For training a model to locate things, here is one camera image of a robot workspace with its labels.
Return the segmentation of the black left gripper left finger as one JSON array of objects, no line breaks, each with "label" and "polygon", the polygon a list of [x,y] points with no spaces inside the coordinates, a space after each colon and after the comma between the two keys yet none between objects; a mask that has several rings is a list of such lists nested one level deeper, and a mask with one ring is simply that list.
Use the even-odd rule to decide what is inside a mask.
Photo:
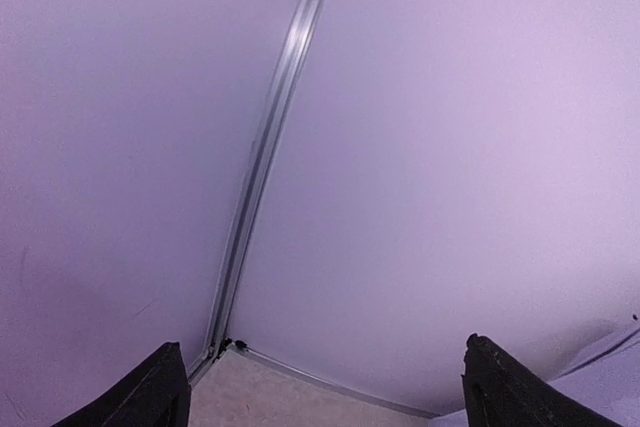
[{"label": "black left gripper left finger", "polygon": [[190,384],[180,344],[166,342],[59,427],[187,427]]}]

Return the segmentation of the lavender folding umbrella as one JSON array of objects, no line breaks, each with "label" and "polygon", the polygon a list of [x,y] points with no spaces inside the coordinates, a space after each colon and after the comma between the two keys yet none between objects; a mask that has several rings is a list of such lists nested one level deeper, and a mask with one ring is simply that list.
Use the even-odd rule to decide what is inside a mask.
[{"label": "lavender folding umbrella", "polygon": [[[581,349],[554,379],[559,392],[615,421],[639,424],[639,324],[634,322]],[[470,426],[465,408],[432,426]]]}]

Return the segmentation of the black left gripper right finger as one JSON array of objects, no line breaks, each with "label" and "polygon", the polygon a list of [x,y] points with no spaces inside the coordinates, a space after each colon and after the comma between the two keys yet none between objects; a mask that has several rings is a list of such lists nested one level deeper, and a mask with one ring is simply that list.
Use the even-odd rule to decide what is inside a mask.
[{"label": "black left gripper right finger", "polygon": [[466,341],[462,375],[470,426],[615,426],[556,390],[486,336]]}]

